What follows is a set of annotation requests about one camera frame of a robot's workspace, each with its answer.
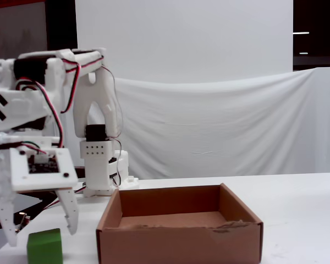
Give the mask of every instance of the cable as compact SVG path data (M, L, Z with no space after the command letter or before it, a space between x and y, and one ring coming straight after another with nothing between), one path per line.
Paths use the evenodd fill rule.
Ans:
M20 90L20 89L19 89L19 86L20 86L20 85L29 85L29 84L32 84L32 82L31 82L31 81L28 81L28 80L21 80L21 81L18 80L15 89L16 89L16 90ZM30 88L30 89L33 89L33 90L37 90L37 88L34 87L34 86L27 86L27 88Z
M4 144L0 144L0 150L8 150L11 149L12 147L19 147L22 146L22 141L19 142L13 142L13 143L4 143Z
M113 73L112 73L108 68L106 68L104 65L102 65L102 68L105 69L105 70L107 70L107 71L111 74L111 76L112 76L112 79L113 79L113 82L114 82L114 93L115 93L115 98L116 98L117 105L118 105L118 107L119 107L119 109L120 109L120 112L121 112L121 126L120 126L119 134L118 134L117 136L115 136L115 137L110 137L110 138L115 139L115 138L118 138L118 137L121 135L121 132L122 132L122 129L123 129L123 112L122 112L122 108L121 108L120 102L119 102L119 100L118 100L118 98L117 98L117 94L116 94L116 82L115 82L115 77L114 77Z
M38 149L40 149L39 145L35 144L33 141L22 141L22 143L32 144L32 145L36 146Z
M27 90L27 89L30 89L30 90L33 90L33 91L37 90L37 88L34 87L34 86L24 86L24 87L22 88L22 91L25 91L25 90Z
M81 65L78 62L72 62L72 61L67 60L67 59L63 59L62 61L66 62L66 63L69 63L69 64L77 65L77 67L74 68L74 70L76 70L76 73L75 73L75 76L73 78L71 93L70 93L70 97L69 97L66 109L61 112L61 114L64 114L64 113L66 113L67 111L70 110L70 107L72 105L73 98L74 98L74 95L75 95L75 92L76 92L77 81L78 81L78 78L79 78L79 74L81 72Z
M25 146L25 147L27 147L27 148L29 148L29 149L32 149L32 150L35 150L35 151L37 151L37 153L41 152L41 153L43 153L43 154L47 154L44 150L41 150L41 149L36 148L36 147L32 147L32 146L27 145L27 144L22 144L22 146Z
M99 58L99 59L96 59L96 60L93 60L92 62L88 62L88 63L86 63L86 64L83 64L81 67L82 68L85 68L85 67L88 67L89 65L92 65L92 64L94 64L94 63L96 63L96 62L98 62L98 61L101 61L102 59L104 59L104 56L101 56L101 58ZM76 70L76 68L72 68L72 69L69 69L69 70L66 70L66 73L70 73L70 72L73 72L73 71L75 71Z
M118 157L118 159L117 159L117 161L116 161L116 170L117 170L117 174L119 175L119 179L120 179L120 183L119 183L118 186L120 186L122 180L121 180L121 175L120 175L120 172L119 172L119 160L120 160L120 158L121 158L122 144L121 144L121 142L120 142L119 140L117 140L117 139L114 139L114 138L113 138L113 140L119 142L119 144L120 144L120 154L119 154L119 157Z
M58 130L59 130L59 136L60 136L60 139L59 139L59 145L58 147L62 147L63 146L63 128L62 128L62 125L61 125L61 121L59 119L59 115L57 114L53 104L51 103L50 99L49 99L49 96L45 90L45 88L37 81L34 81L34 80L31 80L27 77L22 77L18 80L18 84L17 86L20 84L21 81L30 81L32 83L34 83L37 88L41 91L41 93L43 94L43 97L46 101L46 103L48 104L53 116L54 116L54 119L55 119L55 122L57 124L57 127L58 127Z
M13 142L13 143L0 144L0 150L8 150L8 149L16 148L16 147L20 147L20 146L28 147L29 149L37 151L37 153L42 152L44 154L47 154L45 151L42 151L37 144L35 144L31 141L19 141L19 142Z

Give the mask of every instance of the circuit board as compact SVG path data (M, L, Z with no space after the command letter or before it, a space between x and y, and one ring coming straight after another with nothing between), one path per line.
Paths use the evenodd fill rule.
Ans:
M46 163L34 163L34 156L28 158L28 168L30 174L35 173L58 173L59 168L55 156L49 158Z

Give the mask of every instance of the white backdrop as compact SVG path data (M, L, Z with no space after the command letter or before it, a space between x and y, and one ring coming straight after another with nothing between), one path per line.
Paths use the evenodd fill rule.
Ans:
M208 84L117 79L117 93L130 175L330 172L330 68Z
M293 0L76 0L79 48L116 77L210 83L292 71Z

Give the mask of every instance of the ceiling light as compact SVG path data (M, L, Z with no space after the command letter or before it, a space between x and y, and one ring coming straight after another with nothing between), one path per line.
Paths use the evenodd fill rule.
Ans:
M309 32L293 32L293 35L307 35Z

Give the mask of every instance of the white wall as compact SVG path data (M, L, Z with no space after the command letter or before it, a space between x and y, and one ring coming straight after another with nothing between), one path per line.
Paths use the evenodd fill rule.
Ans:
M76 0L79 48L116 77L204 83L291 72L293 0Z

